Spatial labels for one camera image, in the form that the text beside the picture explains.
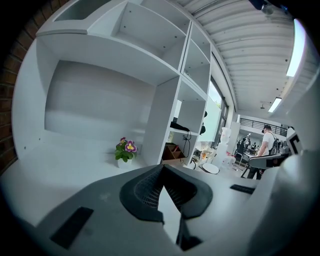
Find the ceiling light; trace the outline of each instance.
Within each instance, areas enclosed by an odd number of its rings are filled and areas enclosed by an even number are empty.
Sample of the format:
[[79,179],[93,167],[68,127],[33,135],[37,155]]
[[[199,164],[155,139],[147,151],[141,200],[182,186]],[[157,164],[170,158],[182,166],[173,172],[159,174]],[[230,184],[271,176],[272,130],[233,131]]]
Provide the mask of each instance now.
[[282,98],[280,97],[276,97],[272,106],[269,108],[268,112],[273,112],[275,111],[275,109],[278,107],[278,105],[280,104],[280,102],[282,101]]
[[261,11],[265,14],[265,15],[271,15],[274,13],[274,9],[272,8],[272,5],[270,4],[264,4],[262,6]]
[[306,31],[301,23],[297,19],[294,19],[294,44],[289,68],[286,72],[288,77],[294,77],[296,75],[304,53],[305,42]]

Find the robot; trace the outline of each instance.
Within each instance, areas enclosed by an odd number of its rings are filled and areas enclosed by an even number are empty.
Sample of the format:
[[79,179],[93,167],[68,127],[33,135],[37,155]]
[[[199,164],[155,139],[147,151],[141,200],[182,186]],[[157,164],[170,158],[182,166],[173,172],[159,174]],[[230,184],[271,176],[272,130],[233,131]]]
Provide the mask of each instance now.
[[[49,255],[274,254],[292,239],[319,196],[319,84],[318,76],[288,113],[296,131],[287,140],[292,155],[250,160],[268,168],[260,181],[149,166],[88,185],[36,228],[23,223],[25,230]],[[181,214],[175,242],[158,210],[163,188]]]

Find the brick wall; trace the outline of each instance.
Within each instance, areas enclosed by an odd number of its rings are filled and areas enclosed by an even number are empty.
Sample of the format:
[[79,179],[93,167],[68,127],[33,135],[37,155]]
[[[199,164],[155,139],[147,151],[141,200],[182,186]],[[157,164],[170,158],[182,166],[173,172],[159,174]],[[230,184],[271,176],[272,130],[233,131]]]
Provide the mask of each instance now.
[[11,107],[17,75],[38,29],[69,0],[50,0],[36,11],[15,39],[0,71],[0,175],[17,160],[12,127]]

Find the ceiling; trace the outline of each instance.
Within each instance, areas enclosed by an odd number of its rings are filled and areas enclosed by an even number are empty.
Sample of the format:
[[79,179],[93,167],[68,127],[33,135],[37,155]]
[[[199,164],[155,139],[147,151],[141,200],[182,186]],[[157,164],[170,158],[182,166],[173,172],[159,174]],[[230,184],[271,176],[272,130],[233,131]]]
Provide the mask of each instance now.
[[[226,67],[225,76],[230,78],[238,113],[270,117],[268,110],[275,97],[290,83],[286,72],[294,44],[292,17],[276,7],[272,15],[266,16],[248,0],[176,2],[201,23],[217,46]],[[310,56],[306,71],[301,72],[296,84],[288,90],[284,106],[274,112],[275,118],[285,118],[315,73],[314,66],[319,63]]]

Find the flower pot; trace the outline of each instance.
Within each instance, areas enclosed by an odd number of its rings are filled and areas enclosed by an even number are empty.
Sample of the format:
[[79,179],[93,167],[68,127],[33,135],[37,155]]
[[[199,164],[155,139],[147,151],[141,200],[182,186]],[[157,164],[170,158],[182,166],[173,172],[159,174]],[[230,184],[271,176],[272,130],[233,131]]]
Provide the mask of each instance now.
[[130,169],[132,163],[132,159],[128,159],[127,162],[125,162],[122,158],[118,160],[118,167],[121,169]]

